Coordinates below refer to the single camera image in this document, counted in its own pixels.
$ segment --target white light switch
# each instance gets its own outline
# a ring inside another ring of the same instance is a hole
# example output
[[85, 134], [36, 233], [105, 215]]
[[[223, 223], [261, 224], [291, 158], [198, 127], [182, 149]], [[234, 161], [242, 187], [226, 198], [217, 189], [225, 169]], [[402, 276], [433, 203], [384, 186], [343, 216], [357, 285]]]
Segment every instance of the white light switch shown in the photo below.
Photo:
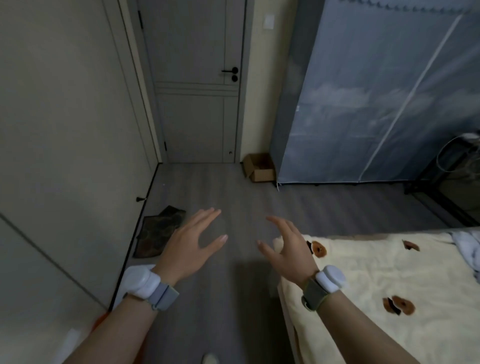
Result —
[[274, 14], [265, 14], [264, 29], [273, 29], [274, 25], [275, 25], [275, 15]]

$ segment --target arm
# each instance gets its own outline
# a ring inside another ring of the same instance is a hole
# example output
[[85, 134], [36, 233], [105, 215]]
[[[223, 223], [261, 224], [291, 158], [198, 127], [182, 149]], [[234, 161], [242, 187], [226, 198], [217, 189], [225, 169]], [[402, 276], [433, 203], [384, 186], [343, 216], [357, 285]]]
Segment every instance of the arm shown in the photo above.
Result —
[[[222, 235], [206, 248], [198, 246], [200, 234], [220, 215], [220, 210], [200, 210], [176, 230], [152, 271], [174, 286], [199, 270], [227, 241]], [[128, 295], [104, 322], [70, 355], [64, 364], [131, 364], [158, 311]]]
[[[303, 289], [307, 280], [318, 272], [305, 239], [292, 222], [277, 217], [267, 220], [280, 230], [283, 249], [278, 254], [263, 242], [257, 242], [258, 248], [280, 275]], [[347, 364], [418, 364], [341, 291], [325, 298], [317, 313]]]

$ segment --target bed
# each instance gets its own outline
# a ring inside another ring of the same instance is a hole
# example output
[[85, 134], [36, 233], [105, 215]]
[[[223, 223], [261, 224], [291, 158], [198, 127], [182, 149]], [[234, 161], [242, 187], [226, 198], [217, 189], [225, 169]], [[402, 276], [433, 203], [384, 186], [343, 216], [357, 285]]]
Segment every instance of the bed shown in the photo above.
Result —
[[[450, 234], [304, 238], [319, 269], [341, 268], [345, 295], [421, 363], [480, 362], [480, 285]], [[300, 288], [281, 278], [278, 293], [296, 364], [344, 363]]]

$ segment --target foot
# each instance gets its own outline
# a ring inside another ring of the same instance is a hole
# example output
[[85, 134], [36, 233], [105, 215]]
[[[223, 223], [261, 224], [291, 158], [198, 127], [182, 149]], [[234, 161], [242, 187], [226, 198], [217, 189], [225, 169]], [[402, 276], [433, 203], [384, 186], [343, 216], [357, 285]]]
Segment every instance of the foot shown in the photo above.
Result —
[[220, 361], [215, 354], [209, 352], [202, 358], [202, 364], [220, 364]]

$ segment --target open cardboard box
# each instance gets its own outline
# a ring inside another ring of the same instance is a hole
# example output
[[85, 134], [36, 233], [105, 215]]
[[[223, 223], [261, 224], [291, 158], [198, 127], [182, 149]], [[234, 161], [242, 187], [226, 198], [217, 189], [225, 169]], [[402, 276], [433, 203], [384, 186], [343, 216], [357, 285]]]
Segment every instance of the open cardboard box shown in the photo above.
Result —
[[275, 181], [275, 166], [268, 153], [247, 154], [243, 159], [243, 170], [252, 182]]

